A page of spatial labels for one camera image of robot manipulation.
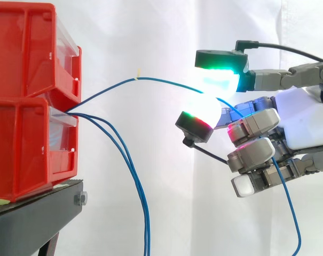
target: stacked plastic drawers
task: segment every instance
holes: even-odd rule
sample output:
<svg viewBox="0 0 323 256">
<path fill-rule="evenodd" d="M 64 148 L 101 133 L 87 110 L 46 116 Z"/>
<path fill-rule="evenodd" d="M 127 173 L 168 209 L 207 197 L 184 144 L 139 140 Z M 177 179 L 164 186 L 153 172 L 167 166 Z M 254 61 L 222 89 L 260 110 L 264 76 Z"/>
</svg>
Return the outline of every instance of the stacked plastic drawers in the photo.
<svg viewBox="0 0 323 256">
<path fill-rule="evenodd" d="M 81 49 L 46 3 L 0 2 L 0 199 L 77 174 Z"/>
</svg>

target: black metal stand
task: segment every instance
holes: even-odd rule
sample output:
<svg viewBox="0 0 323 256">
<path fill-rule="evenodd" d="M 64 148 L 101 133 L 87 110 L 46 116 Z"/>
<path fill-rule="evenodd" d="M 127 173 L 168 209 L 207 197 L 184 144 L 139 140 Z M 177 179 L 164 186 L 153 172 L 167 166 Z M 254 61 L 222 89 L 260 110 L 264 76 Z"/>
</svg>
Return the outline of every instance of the black metal stand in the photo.
<svg viewBox="0 0 323 256">
<path fill-rule="evenodd" d="M 53 256 L 59 231 L 81 211 L 82 180 L 17 203 L 0 206 L 0 256 Z"/>
</svg>

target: red plastic drawer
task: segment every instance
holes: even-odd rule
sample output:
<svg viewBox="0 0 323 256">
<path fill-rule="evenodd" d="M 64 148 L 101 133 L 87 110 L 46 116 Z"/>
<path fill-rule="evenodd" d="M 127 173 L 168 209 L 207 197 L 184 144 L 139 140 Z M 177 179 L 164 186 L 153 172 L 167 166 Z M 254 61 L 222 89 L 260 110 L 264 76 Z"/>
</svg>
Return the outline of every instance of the red plastic drawer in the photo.
<svg viewBox="0 0 323 256">
<path fill-rule="evenodd" d="M 52 4 L 0 2 L 0 97 L 67 110 L 81 101 L 81 55 Z"/>
<path fill-rule="evenodd" d="M 15 202 L 77 174 L 78 120 L 65 125 L 58 115 L 45 99 L 0 98 L 0 199 Z"/>
</svg>

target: glowing led light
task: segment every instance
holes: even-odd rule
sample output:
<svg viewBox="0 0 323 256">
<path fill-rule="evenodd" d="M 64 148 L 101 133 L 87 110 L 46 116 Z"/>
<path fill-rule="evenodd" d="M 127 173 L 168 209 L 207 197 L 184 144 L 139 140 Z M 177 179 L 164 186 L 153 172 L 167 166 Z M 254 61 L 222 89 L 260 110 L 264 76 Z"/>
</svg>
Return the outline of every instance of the glowing led light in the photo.
<svg viewBox="0 0 323 256">
<path fill-rule="evenodd" d="M 194 87 L 213 97 L 229 99 L 235 94 L 240 75 L 230 69 L 195 68 Z"/>
<path fill-rule="evenodd" d="M 222 115 L 222 107 L 215 97 L 199 93 L 193 96 L 184 112 L 197 117 L 210 125 L 211 128 L 215 128 Z"/>
</svg>

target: black cable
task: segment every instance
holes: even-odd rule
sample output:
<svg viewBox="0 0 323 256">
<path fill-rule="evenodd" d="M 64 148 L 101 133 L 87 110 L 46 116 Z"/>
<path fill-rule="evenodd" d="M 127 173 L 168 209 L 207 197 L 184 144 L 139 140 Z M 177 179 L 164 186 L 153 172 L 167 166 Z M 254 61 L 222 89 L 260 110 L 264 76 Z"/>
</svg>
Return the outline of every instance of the black cable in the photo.
<svg viewBox="0 0 323 256">
<path fill-rule="evenodd" d="M 198 150 L 198 151 L 200 151 L 200 152 L 202 152 L 202 153 L 204 153 L 204 154 L 206 154 L 206 155 L 208 155 L 208 156 L 222 162 L 223 164 L 227 164 L 227 161 L 224 160 L 223 158 L 220 158 L 219 156 L 216 156 L 213 153 L 210 153 L 210 152 L 206 151 L 205 149 L 203 149 L 201 147 L 198 147 L 197 145 L 193 145 L 193 148 L 195 148 L 196 150 Z"/>
<path fill-rule="evenodd" d="M 312 60 L 315 60 L 317 62 L 323 62 L 323 59 L 314 55 L 311 55 L 307 52 L 303 52 L 291 47 L 279 45 L 279 44 L 265 44 L 265 43 L 259 43 L 258 41 L 243 41 L 243 40 L 238 40 L 236 42 L 236 51 L 241 51 L 244 52 L 245 49 L 257 49 L 259 47 L 263 48 L 273 48 L 273 49 L 279 49 L 287 52 L 293 52 L 302 56 L 305 56 L 307 58 L 310 58 Z"/>
<path fill-rule="evenodd" d="M 323 62 L 323 59 L 320 58 L 320 57 L 311 55 L 311 54 L 309 54 L 307 52 L 303 52 L 303 51 L 300 51 L 300 50 L 297 50 L 297 49 L 294 49 L 294 48 L 291 48 L 291 47 L 283 46 L 283 45 L 259 43 L 258 47 L 280 49 L 280 50 L 284 50 L 284 51 L 287 51 L 287 52 L 293 52 L 293 53 L 305 56 L 305 57 L 310 58 L 312 60 L 315 60 L 317 62 Z"/>
</svg>

